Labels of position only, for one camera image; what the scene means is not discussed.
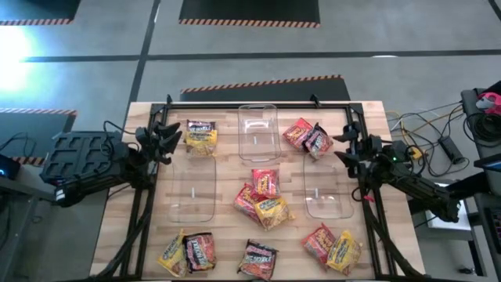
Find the red snack bag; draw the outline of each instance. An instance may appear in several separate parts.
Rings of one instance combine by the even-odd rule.
[[[214,238],[212,233],[197,233],[184,237],[186,261],[189,272],[203,271],[216,267],[216,256],[214,254]]]
[[[301,241],[306,250],[319,260],[320,265],[327,270],[327,259],[336,238],[323,223],[313,233]]]
[[[316,160],[320,159],[321,156],[333,145],[332,139],[327,135],[327,132],[319,126],[317,122],[313,130],[308,134],[308,138],[305,141],[305,147],[308,152]]]
[[[252,185],[245,183],[243,189],[236,195],[233,205],[237,210],[249,216],[255,222],[261,223],[254,207],[256,203],[257,201],[253,199]]]
[[[278,170],[275,169],[253,169],[252,179],[254,180],[254,196],[257,200],[266,198],[277,198],[280,195]]]
[[[236,272],[239,273],[241,271],[245,274],[270,281],[275,269],[277,252],[274,248],[264,246],[253,240],[247,240],[245,255],[243,255],[242,262]]]
[[[283,137],[292,146],[298,150],[304,150],[303,142],[306,140],[308,133],[313,129],[305,119],[300,118],[294,125],[289,127],[284,133]]]

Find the wooden tabletop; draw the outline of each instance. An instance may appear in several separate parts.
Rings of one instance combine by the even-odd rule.
[[[369,133],[390,139],[382,102],[361,103]],[[151,103],[133,103],[128,112],[126,130],[146,126],[150,106]],[[359,264],[349,278],[373,278],[362,205],[350,197],[357,182],[347,177],[346,168],[335,157],[313,162],[309,156],[305,157],[285,142],[282,133],[299,117],[311,124],[319,122],[330,136],[341,134],[342,127],[346,125],[343,110],[278,110],[282,153],[276,164],[263,166],[243,162],[239,156],[238,110],[169,111],[168,123],[181,122],[182,130],[186,128],[186,119],[215,121],[218,130],[217,157],[191,161],[186,158],[186,147],[181,140],[173,165],[160,166],[143,279],[173,279],[157,263],[157,258],[181,228],[187,234],[212,232],[218,259],[215,269],[189,274],[186,279],[249,280],[249,276],[236,273],[247,239],[254,239],[279,251],[273,280],[346,279],[335,270],[323,271],[301,246],[301,239],[319,227],[321,222],[330,228],[335,237],[343,230],[350,230],[362,243]],[[132,138],[125,136],[124,140],[134,141]],[[330,151],[344,150],[346,146],[334,142]],[[279,169],[280,190],[296,216],[295,220],[264,231],[232,206],[244,183],[251,183],[252,168]],[[413,267],[424,273],[405,194],[390,186],[384,186],[381,193],[392,240]],[[123,243],[133,197],[133,190],[126,189],[113,195],[106,203],[91,274],[103,269]],[[138,243],[133,249],[130,271],[135,268]],[[386,270],[382,243],[378,243],[378,248],[383,269]]]

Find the yellow snack bag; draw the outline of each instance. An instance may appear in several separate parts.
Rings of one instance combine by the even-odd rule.
[[[175,277],[184,277],[188,270],[185,248],[182,244],[184,237],[183,230],[180,230],[178,236],[167,246],[164,253],[157,260]]]
[[[287,202],[282,197],[260,201],[254,204],[254,206],[259,220],[266,231],[285,220],[294,219],[294,215],[290,212]]]
[[[213,156],[218,141],[218,131],[187,132],[186,150],[190,156]]]
[[[186,120],[186,153],[191,157],[214,156],[218,131],[215,121]]]
[[[330,249],[327,265],[347,276],[359,261],[361,252],[359,243],[345,230]]]

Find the snack bag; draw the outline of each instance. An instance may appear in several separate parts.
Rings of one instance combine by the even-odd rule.
[[[315,256],[320,265],[327,270],[327,258],[335,241],[334,235],[330,232],[327,226],[322,225],[313,233],[309,234],[301,241],[301,244],[313,256]]]
[[[321,156],[334,144],[333,140],[327,135],[327,132],[319,126],[317,122],[313,130],[308,134],[308,138],[305,141],[305,147],[308,152],[316,160],[320,159]]]
[[[256,208],[254,207],[257,201],[252,198],[252,190],[252,185],[245,183],[243,189],[236,195],[233,205],[237,210],[261,224],[258,214],[256,213]]]
[[[216,267],[214,254],[214,238],[212,233],[197,233],[184,238],[186,261],[189,272],[203,271]]]
[[[157,260],[175,277],[184,277],[186,270],[188,270],[185,248],[182,244],[184,236],[185,234],[180,230],[178,236],[167,246],[164,253]]]
[[[191,157],[214,156],[218,131],[215,122],[187,120],[186,153]]]
[[[283,198],[268,199],[254,205],[261,224],[265,230],[279,225],[285,220],[294,219],[293,214],[287,207],[287,202]]]
[[[277,252],[274,248],[264,246],[253,240],[247,240],[245,254],[236,272],[239,273],[241,271],[245,274],[270,281],[275,269]]]
[[[285,140],[298,150],[304,150],[303,142],[306,140],[308,133],[313,129],[305,119],[300,118],[294,125],[289,127],[284,133]]]
[[[350,231],[345,230],[330,250],[327,265],[347,276],[359,261],[361,251]]]
[[[253,169],[252,179],[254,181],[254,192],[256,197],[276,198],[280,195],[278,170],[275,169]]]

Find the black power adapter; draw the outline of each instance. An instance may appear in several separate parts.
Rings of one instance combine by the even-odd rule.
[[[438,143],[442,149],[444,149],[445,154],[449,157],[453,164],[457,165],[466,160],[450,136],[441,137],[438,140]]]

